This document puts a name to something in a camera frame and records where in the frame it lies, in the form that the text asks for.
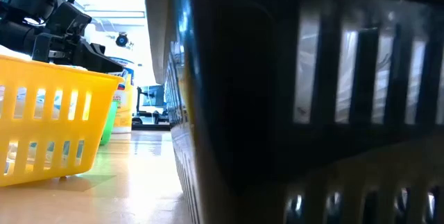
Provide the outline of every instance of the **floor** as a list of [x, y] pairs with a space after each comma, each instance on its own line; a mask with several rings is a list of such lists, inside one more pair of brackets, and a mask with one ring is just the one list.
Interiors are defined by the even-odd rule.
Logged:
[[191, 224], [170, 133], [115, 135], [87, 173], [0, 188], [0, 223]]

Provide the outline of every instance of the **wooden floor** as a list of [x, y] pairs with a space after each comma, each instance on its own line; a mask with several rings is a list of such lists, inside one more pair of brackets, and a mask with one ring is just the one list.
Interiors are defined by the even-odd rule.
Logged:
[[117, 135], [87, 173], [0, 188], [0, 223], [191, 224], [170, 133]]

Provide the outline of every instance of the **security camera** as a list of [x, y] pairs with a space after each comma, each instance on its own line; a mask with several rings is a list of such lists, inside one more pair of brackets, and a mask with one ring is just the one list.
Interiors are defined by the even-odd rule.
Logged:
[[126, 33], [119, 33], [116, 39], [116, 45], [120, 47], [125, 47], [128, 44], [128, 37]]

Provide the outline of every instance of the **green basket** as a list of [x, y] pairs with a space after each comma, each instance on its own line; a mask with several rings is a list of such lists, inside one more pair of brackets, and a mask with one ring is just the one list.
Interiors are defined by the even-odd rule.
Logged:
[[117, 113], [117, 101], [113, 101], [108, 112], [108, 117], [106, 119], [105, 130], [103, 130], [102, 139], [100, 140], [100, 145], [106, 145], [111, 139], [112, 127], [114, 126], [114, 120], [116, 119]]

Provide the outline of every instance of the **yellow plastic basket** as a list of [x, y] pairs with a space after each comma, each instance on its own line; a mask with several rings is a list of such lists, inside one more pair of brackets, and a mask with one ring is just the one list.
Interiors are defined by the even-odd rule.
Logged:
[[0, 55], [0, 186], [90, 170], [120, 82]]

